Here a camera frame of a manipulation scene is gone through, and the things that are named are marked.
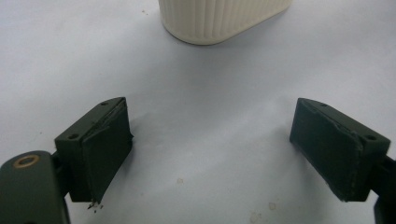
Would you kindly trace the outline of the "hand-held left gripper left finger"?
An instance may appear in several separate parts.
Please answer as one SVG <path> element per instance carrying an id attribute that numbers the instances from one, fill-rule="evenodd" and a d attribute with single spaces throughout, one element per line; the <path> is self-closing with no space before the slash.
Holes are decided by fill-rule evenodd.
<path id="1" fill-rule="evenodd" d="M 124 97 L 96 105 L 57 136 L 56 152 L 71 177 L 71 200 L 101 202 L 132 145 Z"/>

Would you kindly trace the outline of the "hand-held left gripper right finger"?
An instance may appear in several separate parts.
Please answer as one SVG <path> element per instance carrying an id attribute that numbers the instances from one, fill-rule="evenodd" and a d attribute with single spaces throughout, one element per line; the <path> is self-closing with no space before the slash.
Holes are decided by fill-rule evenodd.
<path id="1" fill-rule="evenodd" d="M 391 200 L 390 140 L 322 102 L 300 98 L 290 142 L 343 202 L 364 202 L 372 190 Z"/>

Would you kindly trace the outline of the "cream ribbed pump bottle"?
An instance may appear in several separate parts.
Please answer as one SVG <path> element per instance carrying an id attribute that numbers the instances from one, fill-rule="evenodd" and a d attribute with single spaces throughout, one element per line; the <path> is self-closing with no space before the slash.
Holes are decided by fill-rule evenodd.
<path id="1" fill-rule="evenodd" d="M 164 28 L 200 46 L 223 42 L 285 11 L 293 0 L 158 0 Z"/>

